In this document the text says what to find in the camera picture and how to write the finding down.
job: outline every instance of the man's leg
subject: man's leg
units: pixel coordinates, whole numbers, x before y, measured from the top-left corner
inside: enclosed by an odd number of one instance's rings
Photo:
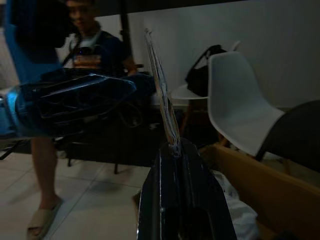
[[[38,137],[31,140],[32,159],[35,174],[41,191],[39,209],[53,209],[60,198],[55,192],[55,172],[57,155],[55,146],[50,138]],[[41,233],[41,228],[34,228],[33,235]]]

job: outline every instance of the black chair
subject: black chair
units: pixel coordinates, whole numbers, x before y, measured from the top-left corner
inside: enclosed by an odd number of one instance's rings
[[[255,158],[261,161],[266,152],[320,173],[320,100],[294,107],[280,117]]]

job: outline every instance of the man's foot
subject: man's foot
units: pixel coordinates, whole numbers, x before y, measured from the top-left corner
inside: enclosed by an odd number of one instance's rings
[[[58,204],[60,204],[62,199],[58,196],[55,195],[54,197],[50,199],[42,199],[39,210],[53,210]],[[34,228],[29,228],[28,231],[32,233],[33,236],[38,236],[41,234],[43,228],[42,227],[34,227]]]

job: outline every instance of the black pole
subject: black pole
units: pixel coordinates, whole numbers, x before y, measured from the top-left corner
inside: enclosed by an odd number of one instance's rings
[[[122,41],[124,45],[128,49],[129,53],[132,55],[130,27],[129,27],[129,19],[128,19],[128,13],[127,13],[127,3],[126,3],[126,0],[119,0],[119,3],[120,3],[120,20],[121,20],[121,27],[122,27],[120,34],[122,35]]]

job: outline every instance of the slide sandal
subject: slide sandal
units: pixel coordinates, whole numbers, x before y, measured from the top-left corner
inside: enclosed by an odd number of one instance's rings
[[[41,240],[49,231],[52,222],[54,221],[59,208],[63,201],[61,200],[52,210],[38,209],[32,216],[32,219],[27,227],[27,240]],[[31,229],[42,228],[39,235],[33,235]]]

